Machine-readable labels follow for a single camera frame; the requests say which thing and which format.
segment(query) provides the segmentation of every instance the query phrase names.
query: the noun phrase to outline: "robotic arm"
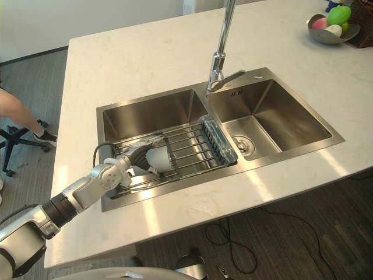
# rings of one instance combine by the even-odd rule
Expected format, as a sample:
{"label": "robotic arm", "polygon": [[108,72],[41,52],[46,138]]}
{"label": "robotic arm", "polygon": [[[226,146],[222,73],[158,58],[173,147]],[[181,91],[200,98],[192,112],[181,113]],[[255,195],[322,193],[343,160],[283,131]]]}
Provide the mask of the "robotic arm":
{"label": "robotic arm", "polygon": [[147,170],[150,166],[145,154],[161,141],[163,137],[153,136],[126,148],[115,159],[106,159],[86,177],[0,230],[0,279],[25,274],[44,254],[46,239],[52,239],[64,224],[119,183],[129,186],[131,177],[127,170],[131,166]]}

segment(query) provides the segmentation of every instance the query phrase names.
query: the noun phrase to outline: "sink rack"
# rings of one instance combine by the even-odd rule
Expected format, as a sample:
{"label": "sink rack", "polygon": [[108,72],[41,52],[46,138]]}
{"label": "sink rack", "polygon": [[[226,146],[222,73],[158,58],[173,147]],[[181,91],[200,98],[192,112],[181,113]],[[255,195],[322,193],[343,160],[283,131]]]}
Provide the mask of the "sink rack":
{"label": "sink rack", "polygon": [[155,133],[161,133],[166,137],[165,143],[156,148],[167,147],[172,167],[171,171],[162,174],[135,176],[133,179],[136,180],[130,186],[118,186],[116,197],[149,190],[173,181],[183,180],[228,166],[203,122],[184,124],[162,132],[157,131],[125,139],[114,144],[120,150],[123,150],[134,142],[145,139]]}

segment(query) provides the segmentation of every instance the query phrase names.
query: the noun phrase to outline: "chrome faucet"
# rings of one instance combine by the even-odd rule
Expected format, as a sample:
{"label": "chrome faucet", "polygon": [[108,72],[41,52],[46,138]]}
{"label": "chrome faucet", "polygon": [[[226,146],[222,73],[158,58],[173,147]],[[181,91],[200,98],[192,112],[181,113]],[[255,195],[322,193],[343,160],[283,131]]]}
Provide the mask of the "chrome faucet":
{"label": "chrome faucet", "polygon": [[244,70],[240,70],[226,78],[224,78],[224,75],[223,75],[223,64],[224,64],[224,59],[226,58],[226,53],[224,52],[224,48],[226,46],[228,32],[229,32],[229,28],[232,22],[234,4],[235,4],[235,0],[228,0],[223,26],[221,27],[219,45],[217,46],[217,51],[214,52],[214,55],[212,56],[210,77],[207,83],[207,90],[209,92],[214,92],[215,90],[222,88],[225,83],[245,73]]}

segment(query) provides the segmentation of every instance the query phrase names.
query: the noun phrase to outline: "wall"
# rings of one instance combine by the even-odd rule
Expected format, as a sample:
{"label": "wall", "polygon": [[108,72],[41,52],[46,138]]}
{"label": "wall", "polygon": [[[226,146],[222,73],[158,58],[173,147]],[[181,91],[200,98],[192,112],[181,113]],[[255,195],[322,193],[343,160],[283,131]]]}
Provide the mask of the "wall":
{"label": "wall", "polygon": [[70,38],[182,15],[183,0],[0,0],[0,62]]}
{"label": "wall", "polygon": [[[247,4],[261,0],[236,0],[235,4]],[[227,5],[227,0],[184,0],[183,14],[199,13],[219,9]]]}

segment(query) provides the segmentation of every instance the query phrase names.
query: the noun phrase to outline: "baseboard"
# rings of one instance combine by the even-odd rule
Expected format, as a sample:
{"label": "baseboard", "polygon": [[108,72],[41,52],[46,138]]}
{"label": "baseboard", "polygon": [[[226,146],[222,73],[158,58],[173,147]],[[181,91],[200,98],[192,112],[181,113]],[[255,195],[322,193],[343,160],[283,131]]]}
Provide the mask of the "baseboard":
{"label": "baseboard", "polygon": [[27,60],[27,59],[33,58],[33,57],[39,57],[39,56],[44,55],[44,54],[51,54],[51,53],[54,53],[54,52],[57,52],[57,51],[67,50],[68,48],[69,48],[69,46],[66,45],[64,47],[54,48],[52,50],[38,52],[37,54],[30,54],[30,55],[27,55],[25,57],[19,57],[19,58],[15,58],[15,59],[12,59],[12,60],[1,62],[0,66],[4,66],[4,65],[14,63],[14,62],[18,62],[18,61],[22,61],[22,60]]}

